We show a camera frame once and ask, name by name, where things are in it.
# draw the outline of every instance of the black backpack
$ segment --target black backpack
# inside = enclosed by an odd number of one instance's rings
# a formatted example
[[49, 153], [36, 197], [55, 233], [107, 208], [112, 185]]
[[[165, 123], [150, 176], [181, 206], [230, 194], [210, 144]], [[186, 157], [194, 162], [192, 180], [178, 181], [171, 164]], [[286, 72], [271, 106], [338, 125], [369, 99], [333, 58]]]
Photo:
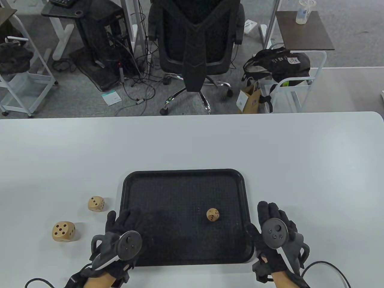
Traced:
[[[278, 49], [264, 49], [249, 59], [243, 66], [247, 86], [251, 85], [251, 79], [258, 81], [271, 76], [276, 82], [290, 77], [309, 77], [311, 62], [304, 53], [291, 53], [284, 47]], [[288, 86], [296, 86], [302, 81], [289, 81]], [[270, 93], [277, 84], [271, 87]], [[271, 96], [260, 96], [259, 103], [268, 103], [270, 112], [273, 111]]]
[[27, 72], [33, 52], [17, 43], [0, 44], [0, 74]]

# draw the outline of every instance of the wooden die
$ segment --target wooden die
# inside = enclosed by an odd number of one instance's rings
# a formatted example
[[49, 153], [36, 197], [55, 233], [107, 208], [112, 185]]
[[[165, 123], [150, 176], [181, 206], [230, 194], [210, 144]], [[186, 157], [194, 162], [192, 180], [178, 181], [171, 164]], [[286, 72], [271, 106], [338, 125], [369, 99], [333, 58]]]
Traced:
[[220, 217], [219, 212], [215, 208], [211, 208], [207, 211], [207, 218], [211, 222], [215, 222]]
[[101, 212], [104, 208], [104, 198], [100, 196], [93, 196], [88, 201], [88, 209], [95, 212]]
[[72, 222], [62, 221], [53, 226], [52, 238], [58, 242], [70, 242], [73, 240], [76, 228]]

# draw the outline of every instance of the skin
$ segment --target skin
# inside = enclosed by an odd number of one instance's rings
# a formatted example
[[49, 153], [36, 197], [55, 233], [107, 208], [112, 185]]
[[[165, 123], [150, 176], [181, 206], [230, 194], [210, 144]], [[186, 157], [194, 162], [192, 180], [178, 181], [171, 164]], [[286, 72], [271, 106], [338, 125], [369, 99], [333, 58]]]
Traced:
[[[291, 282], [285, 272], [276, 272], [271, 274], [276, 288], [299, 288], [296, 284]], [[110, 288], [116, 279], [108, 273], [104, 273], [99, 278], [89, 278], [84, 285], [84, 288]]]

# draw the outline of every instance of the black glove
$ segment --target black glove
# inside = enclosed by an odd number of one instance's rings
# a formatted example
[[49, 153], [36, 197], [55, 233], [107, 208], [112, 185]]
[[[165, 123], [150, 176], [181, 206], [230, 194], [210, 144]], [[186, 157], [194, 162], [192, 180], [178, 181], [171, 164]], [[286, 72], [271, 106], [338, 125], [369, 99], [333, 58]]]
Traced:
[[143, 215], [140, 209], [124, 210], [116, 219], [116, 212], [110, 211], [107, 215], [107, 222], [105, 224], [105, 232], [112, 232], [119, 235], [127, 231], [136, 231], [142, 238], [142, 247], [140, 252], [135, 258], [128, 261], [115, 261], [109, 264], [102, 270], [93, 271], [87, 268], [82, 271], [81, 275], [84, 277], [99, 277], [102, 273], [107, 272], [117, 280], [126, 277], [127, 271], [134, 268], [139, 256], [152, 244], [152, 238], [149, 232], [151, 231], [151, 221], [147, 215]]
[[[275, 203], [268, 204], [265, 201], [260, 201], [257, 205], [257, 214], [259, 217], [260, 227], [263, 226], [265, 221], [268, 219], [278, 218], [287, 226], [290, 240], [295, 239], [295, 232], [297, 232], [295, 223], [290, 221], [286, 213], [279, 210]], [[245, 228], [255, 244], [256, 251], [260, 251], [261, 256], [264, 256], [267, 259], [268, 265], [271, 268], [271, 273], [286, 271], [288, 268], [285, 265], [281, 255], [277, 253], [275, 249], [268, 247], [267, 244], [264, 243], [263, 237], [257, 228], [252, 223], [248, 223]]]

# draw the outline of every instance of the floor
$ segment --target floor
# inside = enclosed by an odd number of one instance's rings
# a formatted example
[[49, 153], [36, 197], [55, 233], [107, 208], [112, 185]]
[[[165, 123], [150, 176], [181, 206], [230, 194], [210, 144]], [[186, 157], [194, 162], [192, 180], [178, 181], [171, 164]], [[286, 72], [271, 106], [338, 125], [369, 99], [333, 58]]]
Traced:
[[[143, 11], [147, 14], [150, 7], [149, 0], [141, 0]], [[259, 23], [268, 23], [272, 10], [272, 0], [242, 0], [246, 18]], [[42, 8], [40, 0], [17, 0], [11, 6], [18, 9], [25, 27], [31, 34], [41, 52], [46, 48], [56, 46], [58, 39], [54, 33], [48, 18], [40, 16]], [[281, 10], [295, 10], [297, 1], [283, 0]], [[324, 25], [333, 41], [336, 50], [328, 54], [327, 67], [349, 67], [349, 66], [384, 66], [384, 2], [381, 0], [322, 0], [318, 1], [316, 10], [319, 11]], [[280, 41], [281, 36], [278, 27], [273, 34], [275, 41]], [[68, 53], [82, 47], [78, 32], [75, 30], [67, 45], [64, 57]], [[234, 61], [237, 69], [230, 70], [224, 75], [214, 77], [231, 83], [234, 97], [227, 99], [226, 89], [207, 86], [203, 93], [210, 101], [213, 114], [231, 114], [237, 112], [236, 95], [240, 88], [244, 87], [241, 82], [243, 75], [242, 66], [254, 53], [261, 50], [260, 35], [257, 29], [249, 35], [245, 35], [243, 45], [239, 46], [237, 57]], [[317, 67], [318, 59], [312, 58], [312, 67]], [[155, 75], [161, 76], [162, 72], [155, 71]], [[322, 81], [318, 82], [319, 95], [311, 95], [312, 100], [308, 102], [309, 112], [318, 111], [366, 111], [374, 110], [384, 115], [384, 102], [379, 94], [384, 87], [380, 87], [380, 79], [384, 79], [384, 70], [337, 70], [323, 71]], [[121, 86], [114, 89], [123, 99], [123, 102], [107, 106], [101, 98], [101, 92], [88, 80], [86, 76], [76, 70], [69, 72], [54, 72], [60, 83], [49, 93], [45, 102], [39, 108], [37, 118], [61, 118], [61, 117], [104, 117], [114, 116], [116, 111], [124, 106], [133, 104], [128, 99]], [[136, 85], [131, 88], [131, 80], [126, 81], [127, 92], [134, 98], [143, 98], [146, 95], [145, 85]], [[143, 104], [122, 110], [119, 116], [138, 116], [144, 108], [144, 116], [158, 115], [165, 99], [172, 93], [182, 88], [182, 82], [174, 80], [170, 86], [161, 83], [153, 83], [156, 89], [155, 97]], [[175, 100], [171, 106], [170, 114], [205, 114], [198, 96], [194, 93], [185, 93], [180, 99]], [[26, 118], [23, 113], [12, 112], [7, 118]]]

